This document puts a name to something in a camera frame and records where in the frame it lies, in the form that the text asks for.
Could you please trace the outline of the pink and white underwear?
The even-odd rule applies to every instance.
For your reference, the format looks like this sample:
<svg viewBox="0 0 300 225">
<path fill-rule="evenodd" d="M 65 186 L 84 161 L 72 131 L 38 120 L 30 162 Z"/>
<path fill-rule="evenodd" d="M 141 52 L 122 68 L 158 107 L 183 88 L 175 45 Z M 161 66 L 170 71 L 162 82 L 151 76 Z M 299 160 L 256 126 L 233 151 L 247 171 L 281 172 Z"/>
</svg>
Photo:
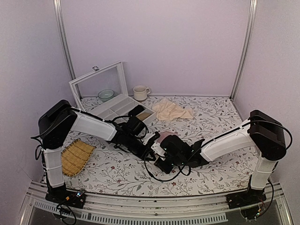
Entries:
<svg viewBox="0 0 300 225">
<path fill-rule="evenodd" d="M 177 135 L 177 133 L 170 132 L 170 131 L 163 131 L 160 132 L 160 137 L 156 140 L 156 142 L 161 143 L 167 136 L 169 135 Z"/>
</svg>

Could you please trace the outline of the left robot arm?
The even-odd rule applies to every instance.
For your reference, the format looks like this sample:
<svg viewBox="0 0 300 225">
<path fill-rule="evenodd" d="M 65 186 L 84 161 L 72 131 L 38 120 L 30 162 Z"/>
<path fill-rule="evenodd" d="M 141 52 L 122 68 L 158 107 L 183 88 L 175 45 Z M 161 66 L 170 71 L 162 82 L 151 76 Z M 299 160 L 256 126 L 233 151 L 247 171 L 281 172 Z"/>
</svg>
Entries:
<svg viewBox="0 0 300 225">
<path fill-rule="evenodd" d="M 159 138 L 150 134 L 146 124 L 133 114 L 119 115 L 112 119 L 72 107 L 68 101 L 61 100 L 38 120 L 39 134 L 33 136 L 43 149 L 42 159 L 47 184 L 52 188 L 51 195 L 59 203 L 66 203 L 70 194 L 64 186 L 61 152 L 70 132 L 91 135 L 124 146 L 140 159 L 146 159 L 152 145 Z"/>
</svg>

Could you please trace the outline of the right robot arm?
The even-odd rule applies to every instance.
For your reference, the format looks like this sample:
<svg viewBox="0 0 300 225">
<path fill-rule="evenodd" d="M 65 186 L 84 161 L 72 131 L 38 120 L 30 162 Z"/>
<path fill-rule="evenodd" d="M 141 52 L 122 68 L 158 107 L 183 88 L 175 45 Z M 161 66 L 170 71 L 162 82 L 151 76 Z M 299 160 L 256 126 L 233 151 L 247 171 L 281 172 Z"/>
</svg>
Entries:
<svg viewBox="0 0 300 225">
<path fill-rule="evenodd" d="M 260 152 L 258 163 L 249 180 L 250 188 L 242 195 L 244 203 L 253 204 L 260 198 L 260 191 L 265 188 L 276 163 L 290 147 L 285 143 L 286 132 L 288 130 L 280 122 L 253 110 L 239 126 L 209 141 L 201 139 L 189 145 L 177 135 L 167 135 L 156 147 L 159 157 L 154 164 L 169 174 L 175 166 L 196 168 L 234 151 L 255 147 Z"/>
</svg>

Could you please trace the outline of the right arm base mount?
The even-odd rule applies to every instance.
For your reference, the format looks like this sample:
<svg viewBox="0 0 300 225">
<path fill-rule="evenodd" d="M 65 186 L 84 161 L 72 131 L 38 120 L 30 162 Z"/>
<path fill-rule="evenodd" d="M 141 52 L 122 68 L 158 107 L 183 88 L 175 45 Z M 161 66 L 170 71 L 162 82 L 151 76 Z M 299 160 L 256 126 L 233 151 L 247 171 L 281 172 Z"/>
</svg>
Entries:
<svg viewBox="0 0 300 225">
<path fill-rule="evenodd" d="M 264 188 L 253 189 L 250 183 L 248 184 L 247 190 L 226 195 L 226 202 L 229 209 L 235 209 L 251 204 L 260 203 L 261 201 L 265 201 L 266 199 L 267 198 L 264 192 Z"/>
</svg>

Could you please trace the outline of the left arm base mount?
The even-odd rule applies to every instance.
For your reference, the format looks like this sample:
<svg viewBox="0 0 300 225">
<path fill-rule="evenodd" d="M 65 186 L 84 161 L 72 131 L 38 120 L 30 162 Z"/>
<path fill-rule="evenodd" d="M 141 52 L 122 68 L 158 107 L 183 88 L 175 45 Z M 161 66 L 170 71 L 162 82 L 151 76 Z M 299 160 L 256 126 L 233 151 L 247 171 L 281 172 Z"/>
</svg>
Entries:
<svg viewBox="0 0 300 225">
<path fill-rule="evenodd" d="M 63 203 L 70 207 L 82 209 L 85 204 L 86 194 L 84 190 L 69 191 L 65 184 L 55 188 L 47 185 L 45 199 L 53 203 Z"/>
</svg>

